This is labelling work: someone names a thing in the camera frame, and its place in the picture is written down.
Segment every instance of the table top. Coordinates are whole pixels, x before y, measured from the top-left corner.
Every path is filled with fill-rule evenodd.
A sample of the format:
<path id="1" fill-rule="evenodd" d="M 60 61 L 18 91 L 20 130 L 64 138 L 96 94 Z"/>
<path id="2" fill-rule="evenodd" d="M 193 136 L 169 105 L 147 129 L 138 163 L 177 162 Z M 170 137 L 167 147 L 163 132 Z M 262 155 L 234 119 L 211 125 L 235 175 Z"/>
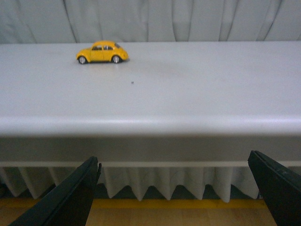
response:
<path id="1" fill-rule="evenodd" d="M 0 136 L 301 135 L 301 42 L 0 45 Z"/>

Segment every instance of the wooden floor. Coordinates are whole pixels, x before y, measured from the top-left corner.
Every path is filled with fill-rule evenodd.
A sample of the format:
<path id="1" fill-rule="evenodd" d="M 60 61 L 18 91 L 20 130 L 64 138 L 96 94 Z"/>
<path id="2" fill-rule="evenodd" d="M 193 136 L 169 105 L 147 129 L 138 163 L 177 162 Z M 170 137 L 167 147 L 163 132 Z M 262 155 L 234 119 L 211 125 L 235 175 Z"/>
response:
<path id="1" fill-rule="evenodd" d="M 0 199 L 0 226 L 33 206 Z M 87 226 L 276 226 L 262 200 L 94 200 Z"/>

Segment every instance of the car roof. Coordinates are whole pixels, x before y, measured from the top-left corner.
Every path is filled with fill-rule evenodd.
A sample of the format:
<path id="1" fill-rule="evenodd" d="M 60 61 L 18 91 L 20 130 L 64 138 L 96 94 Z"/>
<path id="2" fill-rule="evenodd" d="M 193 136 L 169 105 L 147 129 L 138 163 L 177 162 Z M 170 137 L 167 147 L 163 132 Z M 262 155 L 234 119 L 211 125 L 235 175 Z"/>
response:
<path id="1" fill-rule="evenodd" d="M 109 41 L 109 40 L 102 40 L 102 41 L 97 41 L 93 43 L 93 46 L 99 46 L 99 45 L 115 45 L 114 41 Z"/>

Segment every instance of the toy car window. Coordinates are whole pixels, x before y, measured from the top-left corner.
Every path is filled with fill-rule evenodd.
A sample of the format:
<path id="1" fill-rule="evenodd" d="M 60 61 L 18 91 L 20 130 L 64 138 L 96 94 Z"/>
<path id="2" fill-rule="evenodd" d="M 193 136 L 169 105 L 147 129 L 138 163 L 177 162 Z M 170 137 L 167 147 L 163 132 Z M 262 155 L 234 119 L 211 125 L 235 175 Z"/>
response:
<path id="1" fill-rule="evenodd" d="M 92 50 L 102 50 L 102 46 L 94 46 Z"/>
<path id="2" fill-rule="evenodd" d="M 104 50 L 112 50 L 113 48 L 111 46 L 104 46 L 103 49 Z"/>

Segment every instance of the yellow floor stripe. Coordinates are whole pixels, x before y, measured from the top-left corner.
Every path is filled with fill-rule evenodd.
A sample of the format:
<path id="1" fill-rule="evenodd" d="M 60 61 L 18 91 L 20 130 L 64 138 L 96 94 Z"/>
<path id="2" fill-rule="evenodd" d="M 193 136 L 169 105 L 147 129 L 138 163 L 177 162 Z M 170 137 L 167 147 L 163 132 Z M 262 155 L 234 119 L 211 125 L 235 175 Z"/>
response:
<path id="1" fill-rule="evenodd" d="M 0 199 L 0 207 L 30 208 L 39 200 L 31 198 Z M 266 209 L 264 200 L 232 199 L 222 200 L 142 200 L 135 199 L 94 199 L 93 209 Z"/>

